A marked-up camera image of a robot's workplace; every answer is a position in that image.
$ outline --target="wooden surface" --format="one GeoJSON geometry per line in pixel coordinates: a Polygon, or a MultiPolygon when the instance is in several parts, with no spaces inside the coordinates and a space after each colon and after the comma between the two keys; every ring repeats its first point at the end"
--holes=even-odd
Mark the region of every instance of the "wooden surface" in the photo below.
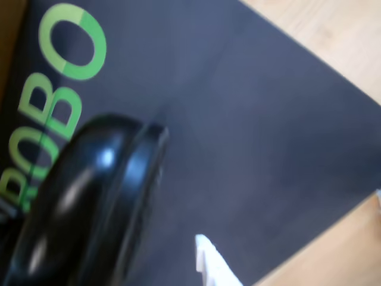
{"type": "Polygon", "coordinates": [[[0,1],[0,102],[25,6],[26,0],[0,1]]]}
{"type": "MultiPolygon", "coordinates": [[[[244,1],[381,104],[380,0],[244,1]]],[[[381,285],[381,216],[376,196],[255,286],[284,285],[381,285]]]]}

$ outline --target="white object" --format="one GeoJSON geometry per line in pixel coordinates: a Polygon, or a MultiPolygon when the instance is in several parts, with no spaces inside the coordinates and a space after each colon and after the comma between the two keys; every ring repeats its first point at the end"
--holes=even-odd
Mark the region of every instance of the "white object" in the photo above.
{"type": "Polygon", "coordinates": [[[196,270],[204,286],[243,286],[212,242],[202,234],[196,239],[196,270]]]}

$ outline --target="black rubber object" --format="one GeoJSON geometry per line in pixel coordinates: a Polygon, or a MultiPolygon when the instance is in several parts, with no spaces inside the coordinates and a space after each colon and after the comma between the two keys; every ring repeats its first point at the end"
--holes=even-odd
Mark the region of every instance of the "black rubber object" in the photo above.
{"type": "Polygon", "coordinates": [[[167,129],[105,116],[64,148],[0,248],[0,285],[120,285],[161,174],[167,129]]]}

